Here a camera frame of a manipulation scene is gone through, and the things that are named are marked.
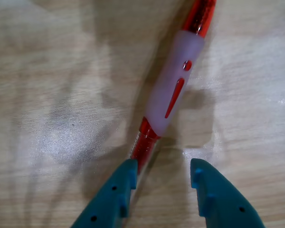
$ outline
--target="pen body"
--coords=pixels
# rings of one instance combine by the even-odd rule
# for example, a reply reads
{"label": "pen body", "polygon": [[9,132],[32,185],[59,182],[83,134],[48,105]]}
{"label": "pen body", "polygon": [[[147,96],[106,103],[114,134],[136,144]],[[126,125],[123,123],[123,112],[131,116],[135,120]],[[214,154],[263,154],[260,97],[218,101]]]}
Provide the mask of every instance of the pen body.
{"label": "pen body", "polygon": [[189,31],[177,32],[167,61],[151,91],[145,117],[153,131],[163,136],[185,91],[204,39]]}

